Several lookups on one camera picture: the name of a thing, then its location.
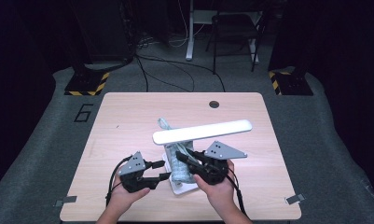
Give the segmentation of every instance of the white object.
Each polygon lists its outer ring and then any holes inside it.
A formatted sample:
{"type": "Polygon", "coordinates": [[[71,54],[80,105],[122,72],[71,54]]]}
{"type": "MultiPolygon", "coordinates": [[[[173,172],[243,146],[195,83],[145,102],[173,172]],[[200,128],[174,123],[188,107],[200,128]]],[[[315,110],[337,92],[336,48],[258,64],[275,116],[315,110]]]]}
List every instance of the white object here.
{"type": "MultiPolygon", "coordinates": [[[[169,161],[167,159],[166,153],[164,153],[162,155],[162,158],[163,158],[164,161],[166,161],[164,163],[164,167],[165,167],[166,171],[168,173],[171,172],[172,168],[170,168],[170,164],[169,164],[169,161]]],[[[172,176],[171,175],[169,177],[169,180],[170,180],[170,186],[172,187],[173,193],[175,195],[183,194],[183,193],[186,193],[186,192],[189,192],[191,190],[194,190],[194,189],[198,188],[197,184],[175,183],[174,181],[172,181],[172,176]]]]}
{"type": "Polygon", "coordinates": [[[217,137],[232,133],[244,133],[253,129],[253,125],[247,119],[230,122],[207,124],[189,128],[172,129],[155,132],[152,135],[156,145],[165,145],[203,138],[217,137]]]}

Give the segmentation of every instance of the hand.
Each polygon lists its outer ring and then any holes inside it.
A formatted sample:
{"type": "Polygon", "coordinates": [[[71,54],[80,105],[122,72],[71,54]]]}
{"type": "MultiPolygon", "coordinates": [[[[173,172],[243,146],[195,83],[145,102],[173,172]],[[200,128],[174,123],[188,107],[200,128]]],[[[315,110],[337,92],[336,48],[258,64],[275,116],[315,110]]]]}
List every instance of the hand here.
{"type": "MultiPolygon", "coordinates": [[[[229,169],[234,172],[233,162],[230,160],[227,162],[229,169]]],[[[228,176],[234,181],[231,171],[228,172],[228,176]]],[[[199,175],[193,175],[193,177],[198,187],[207,194],[210,205],[225,223],[251,223],[251,220],[239,210],[233,201],[234,187],[227,178],[219,184],[209,185],[199,175]]]]}
{"type": "Polygon", "coordinates": [[[115,175],[111,194],[111,200],[104,212],[96,223],[117,223],[120,216],[124,214],[134,202],[146,196],[150,189],[140,189],[139,191],[129,193],[120,183],[119,175],[115,175]]]}

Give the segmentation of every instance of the chair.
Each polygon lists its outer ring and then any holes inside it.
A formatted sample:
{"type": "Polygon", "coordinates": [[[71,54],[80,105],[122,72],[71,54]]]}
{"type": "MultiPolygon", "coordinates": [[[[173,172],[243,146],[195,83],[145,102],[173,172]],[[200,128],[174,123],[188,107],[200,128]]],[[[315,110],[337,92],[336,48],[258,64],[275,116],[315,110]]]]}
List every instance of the chair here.
{"type": "Polygon", "coordinates": [[[256,54],[267,24],[270,6],[271,0],[220,0],[217,12],[212,17],[213,29],[206,47],[207,51],[211,43],[214,42],[213,74],[215,74],[217,56],[235,55],[235,53],[218,54],[217,43],[219,42],[239,43],[241,44],[239,50],[242,50],[247,45],[248,55],[254,54],[251,69],[254,72],[256,54]],[[251,17],[246,14],[248,12],[257,12],[261,16],[254,23],[251,17]],[[254,52],[249,48],[253,40],[255,40],[254,52]]]}

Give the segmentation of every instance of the yellow and black hazard tape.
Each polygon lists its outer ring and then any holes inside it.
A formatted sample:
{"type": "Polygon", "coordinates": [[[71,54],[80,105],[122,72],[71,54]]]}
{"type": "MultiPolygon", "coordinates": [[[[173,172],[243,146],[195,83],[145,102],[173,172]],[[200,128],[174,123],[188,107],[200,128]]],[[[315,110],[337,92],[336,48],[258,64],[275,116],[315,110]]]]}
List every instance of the yellow and black hazard tape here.
{"type": "MultiPolygon", "coordinates": [[[[279,83],[277,83],[277,80],[276,80],[276,73],[279,73],[279,72],[270,71],[269,72],[269,77],[270,77],[270,80],[271,80],[271,84],[273,85],[274,91],[276,92],[276,95],[282,95],[282,91],[280,90],[279,83]]],[[[288,72],[280,72],[280,74],[291,75],[288,72]]]]}
{"type": "Polygon", "coordinates": [[[105,82],[107,81],[108,77],[110,76],[109,73],[105,73],[100,81],[99,86],[97,87],[96,91],[65,91],[64,95],[99,95],[102,92],[105,82]]]}

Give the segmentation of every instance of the wooden table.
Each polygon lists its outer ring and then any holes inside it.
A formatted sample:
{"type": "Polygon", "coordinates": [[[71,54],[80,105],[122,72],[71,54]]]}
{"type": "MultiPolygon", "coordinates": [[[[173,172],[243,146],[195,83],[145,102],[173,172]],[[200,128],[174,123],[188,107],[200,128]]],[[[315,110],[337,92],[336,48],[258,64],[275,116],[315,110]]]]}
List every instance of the wooden table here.
{"type": "MultiPolygon", "coordinates": [[[[246,159],[232,160],[239,179],[245,210],[253,220],[292,220],[301,216],[298,203],[284,198],[295,195],[283,155],[277,143],[262,96],[251,92],[221,93],[108,93],[90,132],[68,196],[62,221],[95,221],[105,208],[105,194],[114,167],[125,157],[141,151],[146,161],[159,161],[163,146],[153,143],[160,131],[158,118],[173,128],[248,119],[253,130],[194,141],[194,148],[205,150],[214,140],[248,153],[246,159]],[[218,108],[209,103],[217,101],[218,108]]],[[[157,176],[164,168],[145,171],[157,176]]],[[[206,195],[197,189],[174,195],[168,180],[133,204],[120,220],[124,221],[205,221],[220,220],[206,195]]]]}

